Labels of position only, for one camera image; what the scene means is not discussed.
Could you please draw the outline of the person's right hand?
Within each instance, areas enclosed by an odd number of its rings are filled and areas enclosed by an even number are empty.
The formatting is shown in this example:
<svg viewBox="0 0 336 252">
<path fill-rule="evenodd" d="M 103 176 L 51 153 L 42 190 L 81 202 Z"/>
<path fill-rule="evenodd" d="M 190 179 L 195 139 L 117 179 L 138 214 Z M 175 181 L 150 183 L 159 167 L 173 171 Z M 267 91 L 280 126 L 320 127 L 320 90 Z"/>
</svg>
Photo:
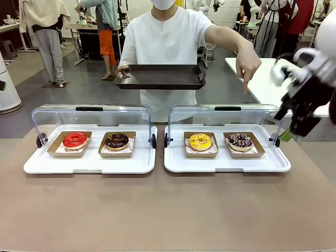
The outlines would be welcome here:
<svg viewBox="0 0 336 252">
<path fill-rule="evenodd" d="M 124 72 L 126 72 L 129 69 L 128 65 L 118 65 L 117 70 L 116 70 L 116 77 L 118 77 L 120 80 L 124 76 Z"/>
</svg>

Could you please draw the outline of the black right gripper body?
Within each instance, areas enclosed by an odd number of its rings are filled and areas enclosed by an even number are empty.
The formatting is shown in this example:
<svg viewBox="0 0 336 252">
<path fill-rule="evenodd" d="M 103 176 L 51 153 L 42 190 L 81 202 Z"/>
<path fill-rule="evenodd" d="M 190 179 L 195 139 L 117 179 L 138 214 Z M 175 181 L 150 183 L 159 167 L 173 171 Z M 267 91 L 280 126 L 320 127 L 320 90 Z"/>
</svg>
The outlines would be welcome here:
<svg viewBox="0 0 336 252">
<path fill-rule="evenodd" d="M 285 99 L 291 100 L 291 124 L 302 126 L 303 137 L 321 121 L 321 117 L 314 115 L 321 106 L 329 106 L 329 118 L 335 124 L 335 87 L 321 82 L 316 76 L 304 77 L 302 80 L 293 77 L 281 101 Z"/>
</svg>

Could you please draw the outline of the person's left hand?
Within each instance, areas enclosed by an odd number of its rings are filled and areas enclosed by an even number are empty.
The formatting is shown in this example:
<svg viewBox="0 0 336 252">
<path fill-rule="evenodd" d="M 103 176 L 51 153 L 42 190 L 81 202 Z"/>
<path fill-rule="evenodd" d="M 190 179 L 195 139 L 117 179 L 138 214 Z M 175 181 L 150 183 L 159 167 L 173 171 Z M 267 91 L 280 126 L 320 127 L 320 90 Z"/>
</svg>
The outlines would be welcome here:
<svg viewBox="0 0 336 252">
<path fill-rule="evenodd" d="M 243 80 L 244 93 L 247 92 L 248 83 L 260 65 L 261 60 L 257 56 L 252 43 L 248 42 L 247 45 L 243 45 L 238 49 L 236 71 L 237 77 Z"/>
</svg>

